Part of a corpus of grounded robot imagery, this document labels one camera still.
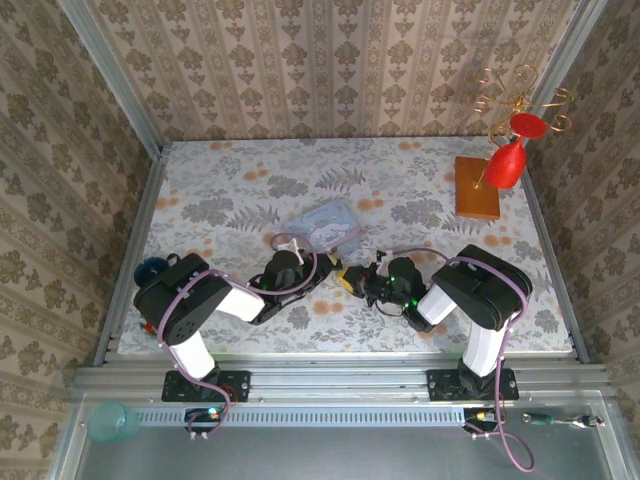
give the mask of metal base plate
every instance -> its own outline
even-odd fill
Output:
[[[429,399],[432,402],[451,402],[457,400],[488,400],[494,399],[494,386],[491,384],[477,397],[470,395],[460,385],[458,369],[427,370],[427,387]],[[518,384],[516,376],[510,368],[503,368],[500,376],[500,393],[504,400],[518,400]]]
[[[245,403],[249,400],[249,390],[251,389],[251,373],[245,370],[226,370],[220,372],[216,381],[218,387],[230,387],[229,395],[231,402]],[[177,370],[167,372],[164,377],[164,387],[162,388],[163,402],[181,403],[202,403],[224,402],[222,395],[213,390],[198,387]]]

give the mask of table surface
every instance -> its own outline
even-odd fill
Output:
[[[454,256],[476,244],[521,268],[534,286],[508,351],[568,353],[567,329],[521,184],[501,191],[497,221],[454,213],[455,157],[485,157],[489,147],[486,137],[176,143],[144,257],[197,252],[213,268],[249,279],[271,258],[268,241],[282,223],[340,198],[362,226],[361,249],[343,259],[346,264],[368,263],[376,249],[430,246]],[[441,266],[433,255],[412,258],[425,283]],[[159,351],[141,322],[131,304],[118,353]],[[469,328],[468,317],[456,309],[432,332],[417,333],[403,318],[368,308],[331,276],[261,326],[215,313],[201,332],[214,354],[457,354]]]

